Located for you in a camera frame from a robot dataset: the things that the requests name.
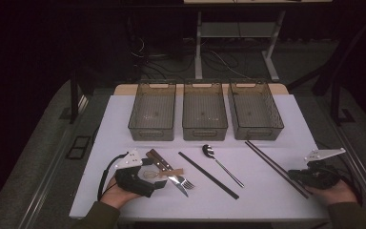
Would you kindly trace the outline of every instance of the gray floor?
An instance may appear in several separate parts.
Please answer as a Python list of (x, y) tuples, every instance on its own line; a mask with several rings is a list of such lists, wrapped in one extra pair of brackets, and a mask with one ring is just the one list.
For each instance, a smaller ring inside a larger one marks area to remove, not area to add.
[[(193, 77), (193, 46), (190, 42), (188, 41), (187, 48), (190, 54), (182, 61), (159, 60), (154, 57), (155, 64), (149, 65), (156, 67), (162, 74), (150, 68), (143, 68), (142, 78), (165, 76), (182, 81), (183, 78)], [(203, 45), (204, 55), (208, 57), (206, 61), (209, 62), (209, 65), (203, 62), (203, 77), (241, 77), (226, 71), (219, 57), (208, 50), (218, 53), (241, 74), (249, 77), (268, 77), (260, 55), (267, 43), (254, 40), (241, 41), (239, 44), (218, 42), (207, 41)], [(279, 43), (274, 50), (273, 61), (280, 83), (289, 84), (321, 66), (335, 48), (336, 42), (333, 41)], [(330, 95), (313, 96), (313, 85), (314, 81), (311, 80), (293, 90), (292, 94), (295, 95), (315, 142), (320, 149), (343, 147), (338, 131), (327, 117)], [(74, 219), (68, 217), (74, 194), (87, 163), (95, 131), (100, 125), (112, 92), (113, 89), (97, 89), (94, 95), (89, 96), (89, 102), (82, 109), (77, 121), (70, 125), (67, 119), (60, 118), (64, 109), (70, 107), (69, 83), (58, 91), (0, 194), (0, 228), (69, 228), (74, 223)], [(347, 136), (366, 167), (366, 114), (345, 90), (341, 93), (341, 108), (349, 110), (356, 120), (353, 123), (342, 124), (341, 132)], [(87, 153), (81, 160), (65, 159), (65, 154), (79, 135), (91, 137)], [(335, 158), (330, 162), (338, 167), (343, 166)], [(366, 197), (363, 206), (366, 209)], [(320, 222), (275, 222), (273, 228), (312, 228)]]

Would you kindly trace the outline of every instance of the dark background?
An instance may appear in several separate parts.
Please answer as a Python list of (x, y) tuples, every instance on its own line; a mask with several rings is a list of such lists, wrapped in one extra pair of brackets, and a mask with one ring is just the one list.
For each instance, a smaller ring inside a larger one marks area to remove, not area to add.
[[(79, 13), (58, 10), (56, 4), (0, 1), (0, 190), (51, 98), (72, 71), (77, 70), (85, 94), (95, 87), (134, 82), (139, 78), (139, 63), (130, 55), (135, 35), (175, 58), (180, 39), (195, 36), (195, 11)], [(290, 9), (281, 42), (350, 36), (366, 22), (366, 1), (361, 6)], [(212, 11), (206, 15), (215, 19)], [(221, 20), (232, 19), (225, 15)], [(351, 79), (346, 86), (366, 111), (366, 80), (361, 82), (366, 74), (366, 34), (342, 70)]]

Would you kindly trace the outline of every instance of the black chopstick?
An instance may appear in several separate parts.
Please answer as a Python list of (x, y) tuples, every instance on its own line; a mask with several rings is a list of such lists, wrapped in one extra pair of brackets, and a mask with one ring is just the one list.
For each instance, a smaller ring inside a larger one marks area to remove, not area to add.
[(227, 186), (225, 186), (223, 183), (221, 183), (219, 180), (217, 180), (215, 177), (213, 177), (211, 174), (209, 174), (207, 171), (205, 171), (203, 168), (201, 168), (198, 164), (196, 164), (194, 161), (192, 161), (190, 158), (185, 156), (183, 153), (179, 152), (183, 158), (185, 158), (187, 161), (189, 161), (192, 166), (194, 166), (197, 170), (199, 170), (201, 173), (203, 173), (206, 177), (208, 177), (210, 180), (212, 180), (216, 185), (218, 185), (220, 188), (222, 188), (225, 192), (227, 192), (231, 197), (234, 199), (238, 199), (239, 196), (234, 193), (231, 189), (229, 189)]
[(266, 154), (264, 154), (259, 148), (257, 148), (251, 141), (245, 142), (249, 148), (251, 148), (255, 153), (257, 153), (266, 163), (268, 163), (276, 172), (278, 172), (287, 182), (289, 182), (302, 196), (305, 198), (309, 198), (305, 192), (296, 186), (291, 179), (288, 178), (288, 173), (281, 166), (279, 166), (275, 161), (269, 158)]

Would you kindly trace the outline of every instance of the metal fork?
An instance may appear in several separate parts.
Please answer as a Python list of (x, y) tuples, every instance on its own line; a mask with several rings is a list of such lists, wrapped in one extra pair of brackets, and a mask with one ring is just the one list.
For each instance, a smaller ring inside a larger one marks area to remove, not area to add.
[(186, 178), (182, 176), (176, 176), (177, 180), (185, 187), (186, 189), (193, 189), (195, 186), (190, 183)]

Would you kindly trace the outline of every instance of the sleeve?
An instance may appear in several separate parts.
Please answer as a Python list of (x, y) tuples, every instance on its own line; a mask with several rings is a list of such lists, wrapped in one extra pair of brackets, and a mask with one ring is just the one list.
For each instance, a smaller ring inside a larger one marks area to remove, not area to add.
[(328, 206), (333, 229), (366, 229), (366, 213), (354, 202)]
[(116, 224), (120, 211), (102, 202), (95, 202), (91, 210), (77, 221), (71, 229), (112, 229)]

